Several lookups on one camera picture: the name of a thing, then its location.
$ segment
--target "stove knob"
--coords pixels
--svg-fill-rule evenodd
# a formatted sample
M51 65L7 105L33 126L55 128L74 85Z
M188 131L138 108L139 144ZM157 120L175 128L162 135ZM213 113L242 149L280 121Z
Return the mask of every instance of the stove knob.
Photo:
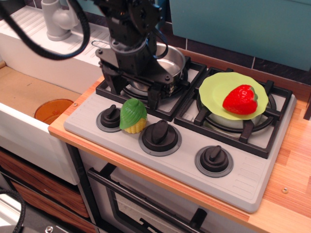
M207 148L200 157L201 165L210 172L221 172L228 167L227 153L221 146Z
M166 120L160 120L146 128L142 141L150 150L163 152L172 149L177 144L178 135Z
M120 125L120 109L113 104L102 112L101 124L106 128L116 128Z

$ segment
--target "white faucet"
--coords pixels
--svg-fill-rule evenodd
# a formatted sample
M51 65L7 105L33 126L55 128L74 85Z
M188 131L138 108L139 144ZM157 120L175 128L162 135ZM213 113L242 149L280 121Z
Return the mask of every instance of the white faucet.
M42 11L47 26L47 36L52 41L65 40L79 19L67 1L69 10L63 10L59 0L42 0Z

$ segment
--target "burner grate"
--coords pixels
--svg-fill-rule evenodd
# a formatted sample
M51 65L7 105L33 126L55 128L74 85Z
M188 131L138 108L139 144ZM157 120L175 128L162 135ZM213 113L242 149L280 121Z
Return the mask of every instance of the burner grate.
M224 71L210 68L206 78L218 72ZM282 117L292 96L292 91L276 87L274 86L274 83L272 81L267 81L266 83L259 82L265 88L266 93L268 93L269 103L272 106L271 108L267 108L266 111L263 113L263 115L267 119L258 126L254 126L251 120L243 121L243 129L232 129L224 126L219 126L217 122L210 119L209 115L211 114L211 112L205 106L199 108L199 113L197 114L197 116L195 116L194 119L187 119L187 117L185 116L186 111L189 109L189 107L195 101L197 102L197 100L199 100L198 90L203 80L204 79L199 80L196 87L189 94L180 111L177 113L174 119L174 123L202 135L211 137L228 145L249 152L251 154L267 159L275 141L276 134L279 130ZM275 107L275 101L272 97L272 94L285 98L284 104L281 107L280 111L278 111ZM267 126L273 127L273 130L270 134L269 141L265 148L249 142L249 137L252 135L253 132L260 132L260 130L263 130ZM225 133L224 131L235 133L239 136L233 136L229 133Z
M105 80L96 87L96 94L122 104L126 102L129 98L137 98L144 103L148 114L167 121L172 121L173 118L176 116L177 112L179 111L180 107L182 106L184 99L186 98L188 93L194 88L197 81L207 76L207 66L192 62L189 57L186 57L185 69L187 71L189 71L190 69L196 70L198 71L198 73L191 81L190 85L183 86L179 88L178 91L176 91L176 93L174 93L171 97L160 100L159 106L161 106L163 102L168 102L168 99L174 98L175 100L177 100L172 107L169 107L165 110L161 109L160 107L156 108L155 110L151 109L148 106L148 101L146 97L135 93L129 93L127 87L121 92L120 95L114 94L111 92L108 83Z

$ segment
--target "red strawberry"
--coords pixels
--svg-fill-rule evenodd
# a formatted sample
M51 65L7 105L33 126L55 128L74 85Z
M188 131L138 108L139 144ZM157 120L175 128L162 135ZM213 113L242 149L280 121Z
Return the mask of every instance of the red strawberry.
M223 108L239 115L248 115L256 111L258 96L251 85L241 85L232 90L223 102Z

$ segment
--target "black wire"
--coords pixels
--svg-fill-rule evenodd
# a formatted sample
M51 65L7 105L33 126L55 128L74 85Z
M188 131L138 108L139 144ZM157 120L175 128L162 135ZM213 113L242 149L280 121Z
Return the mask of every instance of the black wire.
M160 30L158 30L157 28L153 28L152 32L153 32L157 37L159 37L159 38L162 40L162 42L166 45L166 47L165 47L164 52L163 52L162 54L160 54L159 56L153 55L152 52L151 52L151 50L150 50L150 48L149 48L149 44L148 44L148 43L149 43L149 40L147 39L147 42L146 42L147 51L153 56L153 58L155 58L155 59L161 59L161 58L165 57L166 54L168 53L168 51L169 51L169 44L168 44L168 42L167 42L167 39L166 39L165 35L164 35Z
M88 45L89 38L90 38L90 28L88 24L87 17L82 10L82 7L77 2L77 0L69 0L68 1L71 7L74 9L74 11L77 14L77 17L80 20L82 30L83 30L83 41L79 49L77 49L73 53L69 54L59 54L59 53L53 53L51 51L45 50L38 44L36 44L34 41L32 41L26 33L16 24L16 22L10 17L10 14L7 12L7 10L2 6L0 1L0 16L3 17L3 19L7 22L7 24L16 32L16 34L20 37L20 39L36 54L49 58L52 60L65 60L69 59L71 57L74 57L81 53Z
M25 219L25 214L26 214L26 203L23 199L23 197L16 191L13 190L5 190L5 189L0 189L0 194L7 194L13 198L15 198L19 203L20 203L20 215L18 222L13 230L13 233L19 233L21 230L21 227L23 225L24 219Z

